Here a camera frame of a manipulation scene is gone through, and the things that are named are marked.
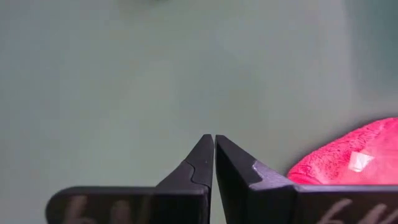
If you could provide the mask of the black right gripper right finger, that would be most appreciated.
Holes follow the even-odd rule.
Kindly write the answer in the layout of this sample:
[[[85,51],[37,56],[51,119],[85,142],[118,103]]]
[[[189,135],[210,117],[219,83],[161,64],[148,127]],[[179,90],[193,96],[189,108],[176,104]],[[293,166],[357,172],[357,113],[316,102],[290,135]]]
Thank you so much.
[[[227,224],[289,224],[292,181],[226,136],[215,137],[216,176]]]

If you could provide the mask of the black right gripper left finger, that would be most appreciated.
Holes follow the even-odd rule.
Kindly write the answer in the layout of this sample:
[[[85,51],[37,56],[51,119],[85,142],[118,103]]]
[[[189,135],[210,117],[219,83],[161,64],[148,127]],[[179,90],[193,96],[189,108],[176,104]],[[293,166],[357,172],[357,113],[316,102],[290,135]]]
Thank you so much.
[[[155,187],[155,224],[210,224],[214,141],[204,134]]]

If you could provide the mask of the pink microfiber towel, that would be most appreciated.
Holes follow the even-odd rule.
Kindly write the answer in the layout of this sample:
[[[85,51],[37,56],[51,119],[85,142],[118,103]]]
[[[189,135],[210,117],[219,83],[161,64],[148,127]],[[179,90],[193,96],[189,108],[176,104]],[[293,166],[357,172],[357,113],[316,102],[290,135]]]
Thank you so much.
[[[398,117],[376,120],[320,147],[294,165],[287,177],[298,184],[339,184],[351,154],[388,134],[398,139]]]

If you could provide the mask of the green table mat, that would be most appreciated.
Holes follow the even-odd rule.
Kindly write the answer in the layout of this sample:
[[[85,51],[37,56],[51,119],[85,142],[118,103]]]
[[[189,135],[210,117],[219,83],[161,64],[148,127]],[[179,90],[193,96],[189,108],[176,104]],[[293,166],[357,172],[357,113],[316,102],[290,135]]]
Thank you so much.
[[[204,134],[286,173],[398,116],[398,0],[0,0],[0,224],[153,186]]]

